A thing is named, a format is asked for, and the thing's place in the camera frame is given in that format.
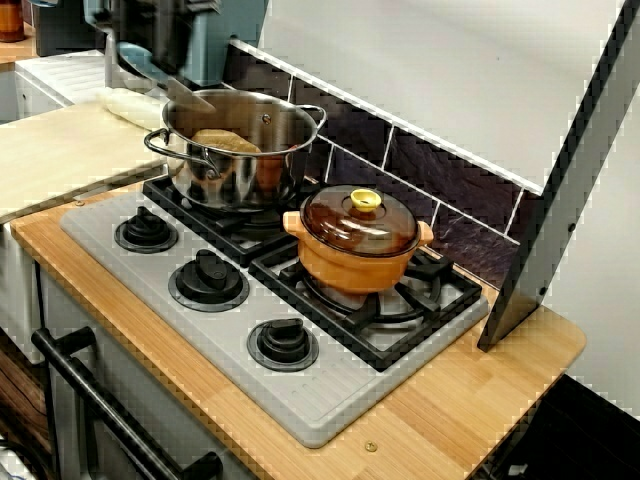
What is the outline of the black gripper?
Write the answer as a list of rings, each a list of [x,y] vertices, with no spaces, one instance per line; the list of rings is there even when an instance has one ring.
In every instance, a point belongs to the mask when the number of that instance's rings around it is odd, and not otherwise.
[[[120,38],[152,46],[151,63],[181,83],[195,17],[221,12],[220,1],[112,1],[111,14]]]

